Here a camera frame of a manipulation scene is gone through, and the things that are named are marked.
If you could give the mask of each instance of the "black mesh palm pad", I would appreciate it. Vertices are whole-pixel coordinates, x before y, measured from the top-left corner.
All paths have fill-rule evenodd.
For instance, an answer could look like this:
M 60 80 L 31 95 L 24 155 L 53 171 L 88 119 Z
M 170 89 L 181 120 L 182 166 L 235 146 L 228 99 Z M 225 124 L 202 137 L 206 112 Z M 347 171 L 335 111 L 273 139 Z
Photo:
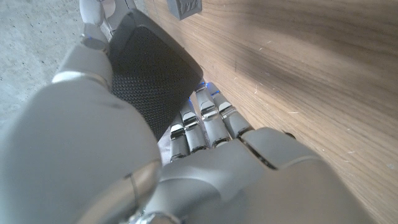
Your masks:
M 114 72 L 113 94 L 132 104 L 159 140 L 202 74 L 148 28 L 134 28 L 129 38 L 121 30 L 112 38 L 109 56 Z

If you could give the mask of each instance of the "metal finger segment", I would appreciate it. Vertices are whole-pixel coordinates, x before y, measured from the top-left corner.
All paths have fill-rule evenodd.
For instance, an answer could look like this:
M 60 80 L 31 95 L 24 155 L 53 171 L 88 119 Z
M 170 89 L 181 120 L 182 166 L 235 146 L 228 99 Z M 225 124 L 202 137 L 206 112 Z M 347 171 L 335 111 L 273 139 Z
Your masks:
M 192 102 L 188 100 L 180 112 L 190 152 L 194 153 L 201 149 L 208 149 L 205 135 L 201 130 Z
M 190 151 L 188 147 L 188 141 L 185 137 L 185 129 L 182 123 L 181 115 L 178 114 L 172 122 L 170 126 L 171 130 L 171 152 L 172 157 L 170 159 L 171 162 L 176 161 L 177 159 L 184 158 L 188 156 Z
M 217 147 L 220 143 L 231 140 L 206 85 L 204 83 L 199 84 L 195 93 L 201 118 L 209 137 L 210 147 Z
M 246 131 L 253 130 L 253 127 L 236 111 L 236 108 L 232 106 L 214 83 L 207 83 L 207 89 L 209 89 L 215 106 L 232 138 L 238 138 Z

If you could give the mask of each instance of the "concrete floor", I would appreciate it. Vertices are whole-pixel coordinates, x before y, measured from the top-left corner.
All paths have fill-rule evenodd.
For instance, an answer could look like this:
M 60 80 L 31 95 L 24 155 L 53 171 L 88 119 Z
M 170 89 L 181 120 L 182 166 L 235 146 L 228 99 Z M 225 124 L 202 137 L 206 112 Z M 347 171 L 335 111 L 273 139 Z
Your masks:
M 0 0 L 0 129 L 50 83 L 82 28 L 79 0 Z

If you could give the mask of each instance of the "wooden surface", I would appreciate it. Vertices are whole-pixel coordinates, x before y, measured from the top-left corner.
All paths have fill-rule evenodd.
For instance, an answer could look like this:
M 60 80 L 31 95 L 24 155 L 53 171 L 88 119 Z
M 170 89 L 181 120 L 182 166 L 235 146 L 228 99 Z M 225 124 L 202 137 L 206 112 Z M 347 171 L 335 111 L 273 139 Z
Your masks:
M 150 17 L 255 127 L 294 134 L 379 223 L 398 223 L 398 2 L 206 0 Z

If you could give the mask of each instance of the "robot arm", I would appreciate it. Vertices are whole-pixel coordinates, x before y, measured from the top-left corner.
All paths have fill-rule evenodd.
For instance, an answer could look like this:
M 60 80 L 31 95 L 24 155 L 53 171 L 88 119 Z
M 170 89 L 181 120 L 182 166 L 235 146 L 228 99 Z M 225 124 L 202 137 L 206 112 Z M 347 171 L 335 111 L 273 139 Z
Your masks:
M 113 37 L 125 40 L 123 47 L 111 44 L 109 51 L 98 26 L 86 25 L 53 84 L 2 130 L 0 223 L 117 223 L 142 207 L 144 215 L 133 223 L 373 223 L 318 155 L 284 133 L 253 130 L 217 87 L 196 85 L 198 75 L 186 78 L 201 74 L 199 66 L 152 21 L 133 13 L 119 26 L 127 30 Z M 173 63 L 150 63 L 151 53 Z M 139 60 L 132 63 L 130 55 Z M 158 93 L 160 109 L 182 108 L 171 127 L 172 163 L 161 175 L 153 116 L 145 105 L 132 106 L 134 97 L 115 96 L 115 83 L 117 90 L 137 83 L 121 75 L 131 70 L 151 83 L 161 80 L 156 90 L 164 93 L 179 83 L 170 94 Z M 184 76 L 168 80 L 181 71 Z M 197 86 L 200 116 L 190 101 L 174 100 L 187 99 L 183 86 Z
M 107 44 L 84 36 L 2 130 L 0 223 L 117 223 L 153 192 L 157 141 L 110 93 Z

